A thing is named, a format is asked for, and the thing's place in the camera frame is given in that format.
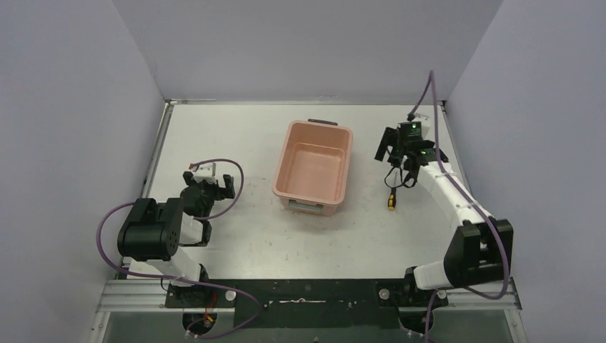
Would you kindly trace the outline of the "black yellow screwdriver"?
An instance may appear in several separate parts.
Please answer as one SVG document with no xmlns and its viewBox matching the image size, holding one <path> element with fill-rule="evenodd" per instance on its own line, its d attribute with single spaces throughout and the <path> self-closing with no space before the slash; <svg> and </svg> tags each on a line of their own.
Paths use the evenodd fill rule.
<svg viewBox="0 0 606 343">
<path fill-rule="evenodd" d="M 390 211 L 394 211 L 397 205 L 397 188 L 395 185 L 390 187 L 390 195 L 387 202 L 387 208 Z"/>
</svg>

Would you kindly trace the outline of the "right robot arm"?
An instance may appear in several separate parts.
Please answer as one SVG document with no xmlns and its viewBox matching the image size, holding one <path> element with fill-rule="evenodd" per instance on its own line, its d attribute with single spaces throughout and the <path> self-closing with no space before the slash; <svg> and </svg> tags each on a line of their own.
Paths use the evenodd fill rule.
<svg viewBox="0 0 606 343">
<path fill-rule="evenodd" d="M 419 121 L 387 127 L 375 154 L 400 176 L 392 187 L 420 185 L 433 198 L 449 222 L 452 233 L 441 260 L 412 267 L 411 281 L 402 287 L 404 300 L 415 307 L 426 302 L 434 289 L 469 289 L 510 279 L 513 228 L 506 219 L 495 219 L 465 189 L 439 144 L 424 139 Z"/>
</svg>

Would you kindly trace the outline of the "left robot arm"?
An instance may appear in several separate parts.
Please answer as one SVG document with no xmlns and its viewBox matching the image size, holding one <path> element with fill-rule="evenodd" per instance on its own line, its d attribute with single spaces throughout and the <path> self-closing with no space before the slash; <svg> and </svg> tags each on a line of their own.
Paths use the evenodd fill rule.
<svg viewBox="0 0 606 343">
<path fill-rule="evenodd" d="M 170 277 L 175 292 L 195 308 L 210 303 L 212 288 L 206 268 L 194 261 L 184 247 L 205 247 L 211 240 L 212 224 L 207 219 L 214 203 L 234 199 L 234 177 L 222 176 L 221 186 L 213 169 L 185 171 L 185 188 L 178 197 L 159 203 L 153 198 L 134 202 L 117 237 L 123 257 L 143 262 Z"/>
</svg>

